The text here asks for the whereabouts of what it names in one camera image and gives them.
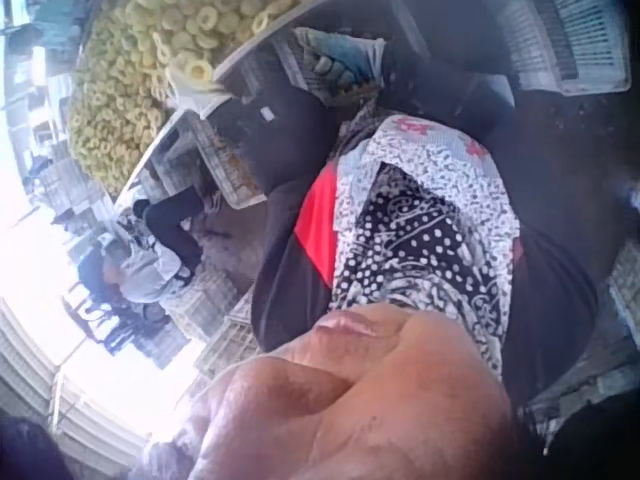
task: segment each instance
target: black pants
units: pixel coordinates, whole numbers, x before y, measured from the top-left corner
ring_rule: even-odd
[[[144,214],[149,231],[162,245],[173,250],[182,264],[192,272],[202,261],[202,247],[180,222],[204,211],[204,204],[195,187],[151,205]]]
[[[593,252],[575,204],[551,174],[552,159],[527,138],[517,112],[474,75],[425,64],[393,43],[385,49],[383,71],[380,105],[438,121],[481,142],[520,218],[524,254],[514,268],[503,374],[514,404],[521,405],[577,361],[593,331],[597,296],[585,267]],[[273,113],[267,116],[271,121],[264,118],[265,109]],[[240,145],[243,161],[267,194],[264,269],[278,268],[277,251],[336,143],[336,118],[309,93],[267,85],[249,104],[228,102],[209,119]]]

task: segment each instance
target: basket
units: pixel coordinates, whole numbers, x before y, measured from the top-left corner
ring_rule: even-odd
[[[200,373],[214,379],[231,365],[249,360],[260,353],[262,351],[251,325],[226,322],[198,357],[195,366]]]
[[[563,95],[631,86],[624,12],[616,0],[493,0],[524,90]]]
[[[185,112],[186,121],[193,133],[202,159],[232,208],[240,210],[266,200],[256,187],[249,172],[233,151],[224,147],[209,122],[194,112]]]

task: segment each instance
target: seated person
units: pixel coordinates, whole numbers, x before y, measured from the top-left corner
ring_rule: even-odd
[[[220,191],[213,196],[205,195],[203,200],[192,186],[156,204],[149,200],[138,200],[133,204],[133,214],[144,220],[155,239],[178,255],[182,264],[195,274],[202,261],[202,247],[181,224],[201,213],[219,211],[221,202]]]
[[[152,251],[135,248],[121,265],[97,246],[78,264],[78,280],[97,302],[124,297],[146,304],[177,294],[191,283],[193,274],[172,250],[156,242]]]
[[[252,323],[269,353],[220,375],[129,479],[533,476],[543,445],[516,412],[577,361],[597,310],[575,205],[476,76],[297,35],[332,78],[384,90],[340,136],[289,86],[209,117],[267,195]]]

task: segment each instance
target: glove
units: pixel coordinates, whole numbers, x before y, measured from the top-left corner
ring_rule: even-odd
[[[342,88],[370,82],[384,86],[384,40],[364,40],[303,27],[294,33],[305,51],[307,67],[326,80]]]

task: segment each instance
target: market stall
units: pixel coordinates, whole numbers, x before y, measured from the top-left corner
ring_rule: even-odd
[[[211,79],[224,84],[236,95],[251,96],[257,93],[267,75],[271,79],[275,76],[283,82],[313,92],[327,103],[341,102],[345,93],[353,92],[330,91],[321,79],[305,68],[303,52],[293,36],[292,28],[310,26],[327,31],[351,31],[358,34],[366,32],[366,35],[372,38],[404,35],[409,44],[419,44],[422,37],[417,32],[415,24],[407,19],[411,19],[411,16],[404,10],[402,0],[305,2],[294,6],[259,34],[221,59]],[[133,110],[140,108],[144,108],[144,105],[136,106]],[[111,158],[112,164],[107,166],[107,173],[120,167],[129,172],[122,188],[117,192],[116,209],[121,210],[129,206],[134,190],[141,190],[144,196],[157,202],[196,184],[200,181],[198,176],[201,172],[193,166],[199,163],[206,167],[204,170],[210,173],[210,177],[224,194],[226,203],[235,209],[237,214],[233,217],[233,212],[227,212],[223,217],[226,216],[231,224],[246,222],[249,217],[263,219],[264,214],[249,214],[243,217],[243,212],[255,211],[256,204],[262,202],[265,197],[254,185],[239,156],[217,137],[210,124],[193,111],[165,111],[168,112],[167,120],[157,129],[148,145],[143,143],[138,149],[131,148],[130,158]],[[137,122],[141,117],[132,118]],[[135,164],[129,163],[134,157]],[[123,181],[122,175],[116,175],[116,178],[111,180],[116,180],[115,183],[119,185]],[[217,225],[220,225],[224,220],[218,218],[217,222]],[[230,282],[234,275],[237,277],[237,274],[241,274],[243,278],[251,278],[246,272],[252,268],[246,268],[245,264],[250,263],[250,267],[254,267],[254,264],[259,265],[259,259],[262,258],[263,235],[258,234],[259,228],[253,230],[253,233],[245,232],[234,236],[235,240],[229,241],[233,242],[229,248],[234,252],[229,256],[237,256],[243,261],[227,262],[224,268],[220,268],[216,261],[210,262],[194,282],[193,288],[187,289],[188,291],[183,292],[179,298],[172,299],[164,305],[189,337],[206,340],[212,337],[214,331],[224,330],[227,325],[225,318],[238,300],[247,293],[246,288],[250,285],[243,284],[245,286],[235,294],[230,294],[229,288],[232,286]],[[228,305],[222,302],[221,298],[229,301]]]

